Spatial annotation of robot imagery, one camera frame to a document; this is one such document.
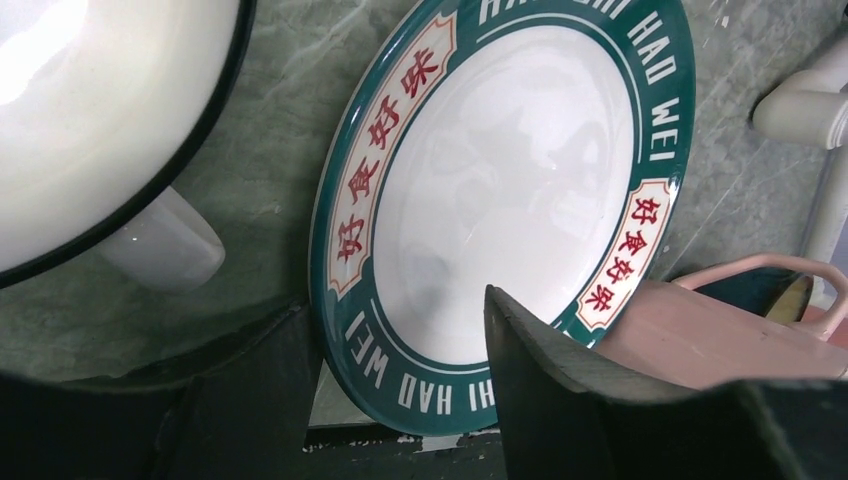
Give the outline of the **green rimmed white plate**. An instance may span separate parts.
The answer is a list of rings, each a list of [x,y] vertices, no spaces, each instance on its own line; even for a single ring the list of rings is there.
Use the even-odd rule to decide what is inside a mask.
[[[357,85],[313,211],[326,361],[377,423],[497,420],[488,286],[597,344],[665,235],[695,59],[679,1],[420,1]]]

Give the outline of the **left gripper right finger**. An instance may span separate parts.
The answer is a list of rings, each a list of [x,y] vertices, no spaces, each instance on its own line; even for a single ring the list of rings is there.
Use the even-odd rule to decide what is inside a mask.
[[[485,290],[511,479],[843,479],[847,385],[744,379],[703,391],[617,364]]]

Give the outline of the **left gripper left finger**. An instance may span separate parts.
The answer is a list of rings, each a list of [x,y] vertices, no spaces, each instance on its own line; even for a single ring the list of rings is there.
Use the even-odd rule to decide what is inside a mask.
[[[5,479],[272,479],[300,451],[321,370],[309,308],[119,378],[1,377]]]

